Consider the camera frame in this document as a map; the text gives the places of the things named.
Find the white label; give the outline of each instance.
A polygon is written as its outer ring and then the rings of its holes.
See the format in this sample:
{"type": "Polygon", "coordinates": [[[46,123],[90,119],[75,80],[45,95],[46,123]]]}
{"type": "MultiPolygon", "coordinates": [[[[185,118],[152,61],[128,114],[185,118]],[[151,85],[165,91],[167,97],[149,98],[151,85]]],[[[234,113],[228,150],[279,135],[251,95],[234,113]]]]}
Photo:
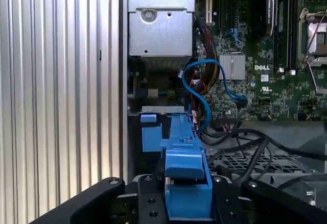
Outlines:
{"type": "Polygon", "coordinates": [[[200,82],[200,80],[193,80],[193,85],[195,85],[198,82],[200,82]]]}
{"type": "Polygon", "coordinates": [[[180,70],[179,72],[178,72],[178,75],[177,75],[177,77],[179,77],[180,79],[182,78],[182,76],[183,76],[183,70],[180,70]]]}
{"type": "Polygon", "coordinates": [[[193,123],[197,123],[196,122],[196,112],[194,110],[192,110],[192,116],[193,116],[193,123]]]}
{"type": "Polygon", "coordinates": [[[279,21],[278,21],[278,32],[282,32],[284,29],[284,3],[279,4],[279,21]]]}
{"type": "Polygon", "coordinates": [[[254,70],[270,71],[270,68],[268,65],[255,65],[254,70]]]}
{"type": "Polygon", "coordinates": [[[269,75],[268,74],[262,74],[261,75],[261,82],[269,82],[269,75]]]}
{"type": "Polygon", "coordinates": [[[269,89],[268,86],[261,87],[261,92],[272,92],[272,89],[269,89]]]}

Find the ribbed metal surface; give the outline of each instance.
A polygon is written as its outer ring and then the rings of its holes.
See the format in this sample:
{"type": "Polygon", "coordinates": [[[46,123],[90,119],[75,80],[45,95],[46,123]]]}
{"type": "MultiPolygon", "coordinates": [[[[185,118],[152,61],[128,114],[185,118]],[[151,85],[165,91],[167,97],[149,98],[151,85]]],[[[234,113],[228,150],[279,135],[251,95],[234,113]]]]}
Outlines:
{"type": "Polygon", "coordinates": [[[225,70],[227,80],[245,80],[245,55],[220,55],[219,62],[225,70]]]}
{"type": "Polygon", "coordinates": [[[0,0],[1,224],[120,176],[118,17],[119,0],[0,0]]]}

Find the blue plastic bracket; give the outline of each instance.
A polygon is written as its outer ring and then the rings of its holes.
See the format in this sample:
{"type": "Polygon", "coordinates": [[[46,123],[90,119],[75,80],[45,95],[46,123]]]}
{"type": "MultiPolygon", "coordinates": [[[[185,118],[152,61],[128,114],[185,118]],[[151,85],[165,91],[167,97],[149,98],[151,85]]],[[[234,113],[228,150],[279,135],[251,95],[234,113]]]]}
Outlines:
{"type": "Polygon", "coordinates": [[[166,185],[166,207],[170,218],[211,218],[213,185],[205,157],[205,148],[198,138],[192,117],[170,114],[170,138],[162,138],[161,124],[153,114],[141,116],[144,152],[162,150],[165,159],[165,177],[175,179],[166,185]]]}

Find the dell logo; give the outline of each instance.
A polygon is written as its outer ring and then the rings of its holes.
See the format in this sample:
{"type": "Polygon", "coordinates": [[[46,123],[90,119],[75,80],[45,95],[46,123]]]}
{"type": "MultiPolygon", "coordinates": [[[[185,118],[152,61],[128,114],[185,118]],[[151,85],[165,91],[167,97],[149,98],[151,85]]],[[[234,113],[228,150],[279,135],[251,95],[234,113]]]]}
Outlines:
{"type": "Polygon", "coordinates": [[[255,65],[254,70],[270,71],[270,68],[268,65],[255,65]]]}

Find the expansion slot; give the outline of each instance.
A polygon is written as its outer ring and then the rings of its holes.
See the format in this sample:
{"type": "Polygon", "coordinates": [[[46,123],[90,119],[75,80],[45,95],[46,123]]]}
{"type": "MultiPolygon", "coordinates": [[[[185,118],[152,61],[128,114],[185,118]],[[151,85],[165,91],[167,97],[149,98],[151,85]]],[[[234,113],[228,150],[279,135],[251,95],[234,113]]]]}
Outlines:
{"type": "Polygon", "coordinates": [[[213,0],[205,0],[205,21],[208,26],[213,23],[213,0]]]}
{"type": "Polygon", "coordinates": [[[235,28],[236,19],[236,0],[228,0],[228,29],[235,28]]]}
{"type": "Polygon", "coordinates": [[[213,15],[214,21],[216,23],[217,30],[222,28],[222,12],[223,12],[223,0],[214,0],[213,4],[215,15],[213,15]]]}

